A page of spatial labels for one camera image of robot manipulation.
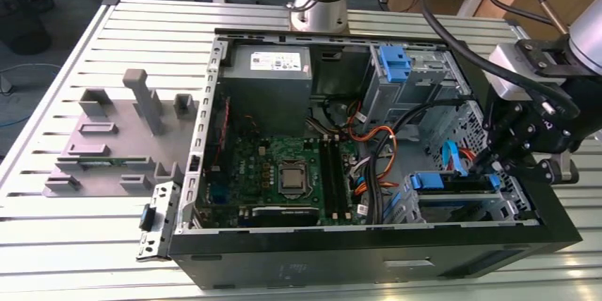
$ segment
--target expansion slot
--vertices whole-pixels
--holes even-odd
[[[329,148],[327,141],[320,142],[320,172],[323,187],[323,206],[327,217],[335,219],[337,216],[336,192],[332,183],[332,171],[329,170]]]
[[[333,140],[320,143],[321,184],[325,214],[332,219],[348,219],[345,184],[339,143]]]

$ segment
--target slotted table surface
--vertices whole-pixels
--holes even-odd
[[[441,22],[483,56],[518,37],[499,20],[441,17]],[[348,25],[356,34],[436,37],[420,15],[349,11]],[[133,99],[122,73],[144,68],[161,99],[199,96],[216,27],[287,30],[287,11],[150,0],[100,7],[0,166],[0,299],[602,300],[602,146],[594,139],[574,156],[579,184],[555,187],[583,242],[475,280],[201,291],[173,262],[134,262],[148,198],[41,196],[81,113],[84,88]]]

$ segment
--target white label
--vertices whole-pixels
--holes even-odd
[[[417,267],[417,266],[433,266],[435,264],[428,260],[391,260],[384,262],[387,268],[391,267]]]
[[[365,206],[364,204],[359,204],[357,205],[357,214],[367,216],[368,215],[368,206]]]
[[[356,119],[360,121],[360,122],[365,122],[365,119],[368,118],[367,116],[364,116],[361,113],[356,113],[355,114],[355,117],[356,117]]]
[[[251,70],[301,70],[300,53],[255,52]]]

